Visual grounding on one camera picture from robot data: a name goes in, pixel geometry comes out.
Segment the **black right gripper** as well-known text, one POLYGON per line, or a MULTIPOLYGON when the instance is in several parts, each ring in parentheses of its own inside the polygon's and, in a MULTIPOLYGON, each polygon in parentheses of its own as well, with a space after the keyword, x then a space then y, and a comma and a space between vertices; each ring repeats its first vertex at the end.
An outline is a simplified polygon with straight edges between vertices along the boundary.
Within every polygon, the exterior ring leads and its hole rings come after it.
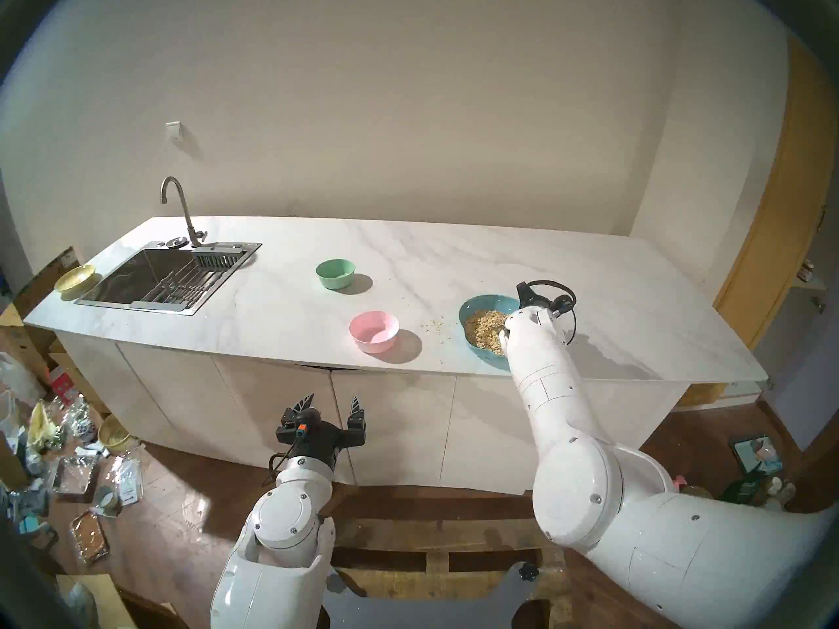
POLYGON ((549 310, 554 315, 572 312, 576 306, 576 294, 572 289, 559 282, 521 282, 517 285, 519 308, 537 306, 549 310), (550 299, 538 294, 534 287, 546 286, 558 289, 562 295, 550 299))

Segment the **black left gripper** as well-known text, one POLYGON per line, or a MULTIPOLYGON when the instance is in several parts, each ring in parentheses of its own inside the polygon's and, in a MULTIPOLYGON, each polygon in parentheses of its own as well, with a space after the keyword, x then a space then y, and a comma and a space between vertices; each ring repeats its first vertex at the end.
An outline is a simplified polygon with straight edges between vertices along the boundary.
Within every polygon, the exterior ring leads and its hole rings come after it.
POLYGON ((358 397, 353 396, 348 426, 341 429, 321 418, 320 412, 311 407, 313 400, 314 394, 311 393, 283 412, 275 433, 279 443, 289 445, 282 461, 291 458, 312 458, 334 470, 342 450, 365 444, 365 410, 358 397))

